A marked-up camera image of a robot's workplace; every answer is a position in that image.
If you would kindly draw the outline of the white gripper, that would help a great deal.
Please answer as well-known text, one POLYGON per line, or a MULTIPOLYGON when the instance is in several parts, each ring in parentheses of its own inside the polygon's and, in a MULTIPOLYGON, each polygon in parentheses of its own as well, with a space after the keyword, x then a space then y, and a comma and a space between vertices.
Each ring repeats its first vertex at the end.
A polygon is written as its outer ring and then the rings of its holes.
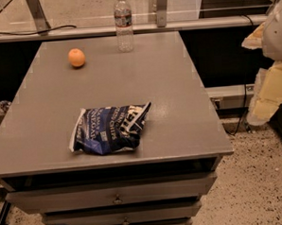
POLYGON ((254 95, 246 115, 252 126, 271 120, 282 104, 282 0, 273 7, 265 23, 246 37, 242 47, 256 50, 263 46, 265 57, 276 62, 269 69, 260 68, 255 79, 254 95))

